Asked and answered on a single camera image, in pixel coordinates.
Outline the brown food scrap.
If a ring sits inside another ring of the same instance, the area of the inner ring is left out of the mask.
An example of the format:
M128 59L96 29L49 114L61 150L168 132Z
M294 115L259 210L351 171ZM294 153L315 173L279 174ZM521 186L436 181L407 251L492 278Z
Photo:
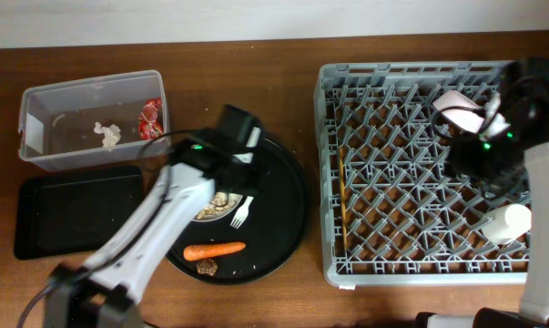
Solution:
M213 277L218 271L218 264L211 258L202 259L196 263L198 274Z

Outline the white plastic fork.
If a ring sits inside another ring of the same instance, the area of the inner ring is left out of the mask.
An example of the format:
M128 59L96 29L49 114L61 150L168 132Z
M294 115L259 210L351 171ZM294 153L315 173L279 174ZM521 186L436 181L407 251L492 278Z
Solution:
M247 196L243 204L236 210L230 223L232 228L238 229L245 222L246 218L249 216L249 207L253 200L253 197Z

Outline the orange carrot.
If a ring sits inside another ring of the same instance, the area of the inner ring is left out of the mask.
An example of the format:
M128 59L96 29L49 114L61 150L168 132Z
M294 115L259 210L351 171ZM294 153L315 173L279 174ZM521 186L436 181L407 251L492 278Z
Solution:
M243 251L245 248L246 244L241 241L190 245L184 249L183 257L187 261L200 261Z

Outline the white cup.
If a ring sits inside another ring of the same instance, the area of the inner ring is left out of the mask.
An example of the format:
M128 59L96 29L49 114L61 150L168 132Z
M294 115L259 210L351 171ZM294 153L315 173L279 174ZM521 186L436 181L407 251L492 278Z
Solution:
M510 204L487 212L483 235L496 244L508 244L532 227L532 212L524 205Z

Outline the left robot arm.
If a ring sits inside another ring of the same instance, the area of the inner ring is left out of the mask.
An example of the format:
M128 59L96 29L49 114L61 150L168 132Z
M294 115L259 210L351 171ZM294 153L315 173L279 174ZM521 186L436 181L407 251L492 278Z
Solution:
M138 305L152 274L218 191L250 194L258 168L250 149L199 144L175 151L127 222L77 270L60 264L44 294L45 327L144 327Z

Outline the wooden chopstick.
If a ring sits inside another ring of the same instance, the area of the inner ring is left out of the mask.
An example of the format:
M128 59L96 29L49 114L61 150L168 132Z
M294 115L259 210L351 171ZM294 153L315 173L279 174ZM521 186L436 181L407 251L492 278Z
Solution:
M341 197L341 231L342 231L342 241L343 249L345 253L348 250L347 243L347 225L346 225L346 200L345 200L345 174L344 174L344 156L343 148L338 148L338 161L339 161L339 176L340 176L340 197Z

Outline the grey plate with rice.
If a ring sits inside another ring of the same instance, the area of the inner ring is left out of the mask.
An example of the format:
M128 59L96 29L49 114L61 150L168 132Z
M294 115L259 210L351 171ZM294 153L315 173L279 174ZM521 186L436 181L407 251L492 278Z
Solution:
M243 197L235 193L217 192L210 203L200 211L193 221L208 222L219 220L237 208Z

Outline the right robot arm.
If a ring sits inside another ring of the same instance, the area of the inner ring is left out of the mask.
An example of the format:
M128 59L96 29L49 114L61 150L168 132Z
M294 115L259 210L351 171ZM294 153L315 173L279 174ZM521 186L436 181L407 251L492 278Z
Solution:
M549 327L549 137L517 132L450 143L447 165L456 173L510 193L527 180L533 214L529 264L519 325Z

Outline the pink bowl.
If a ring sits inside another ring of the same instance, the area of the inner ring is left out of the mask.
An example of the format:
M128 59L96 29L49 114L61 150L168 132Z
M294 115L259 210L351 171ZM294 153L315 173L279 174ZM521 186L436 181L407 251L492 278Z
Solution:
M456 127L476 133L484 122L482 108L456 90L446 91L432 102Z

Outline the white tissue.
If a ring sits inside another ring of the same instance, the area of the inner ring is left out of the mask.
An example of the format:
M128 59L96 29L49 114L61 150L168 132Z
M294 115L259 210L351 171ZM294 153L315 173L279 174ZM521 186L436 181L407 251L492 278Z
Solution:
M104 127L99 122L96 122L94 132L97 134L102 134L104 136L102 140L103 148L113 147L121 139L121 130L115 124L112 124L109 127Z

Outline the red snack wrapper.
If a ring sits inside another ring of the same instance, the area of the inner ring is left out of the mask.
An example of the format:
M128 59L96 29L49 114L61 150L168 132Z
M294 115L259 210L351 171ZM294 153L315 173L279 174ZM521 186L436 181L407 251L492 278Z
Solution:
M160 98L153 98L146 102L138 117L138 134L141 139L149 140L158 138L164 133L158 123L158 115L162 109Z

